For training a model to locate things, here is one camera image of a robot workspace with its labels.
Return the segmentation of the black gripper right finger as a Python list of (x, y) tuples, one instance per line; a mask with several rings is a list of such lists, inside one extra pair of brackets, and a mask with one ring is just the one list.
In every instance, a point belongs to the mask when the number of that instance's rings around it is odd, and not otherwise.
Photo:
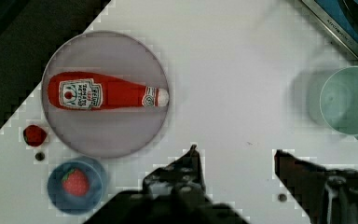
[(311, 224), (358, 224), (358, 171), (327, 169), (279, 150), (275, 174)]

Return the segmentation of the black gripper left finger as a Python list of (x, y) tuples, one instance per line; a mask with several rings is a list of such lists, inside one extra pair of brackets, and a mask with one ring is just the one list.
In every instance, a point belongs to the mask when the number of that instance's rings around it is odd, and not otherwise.
[(157, 198), (170, 195), (176, 187), (191, 187), (205, 191), (200, 153), (196, 144), (179, 159), (147, 175), (143, 180), (142, 192)]

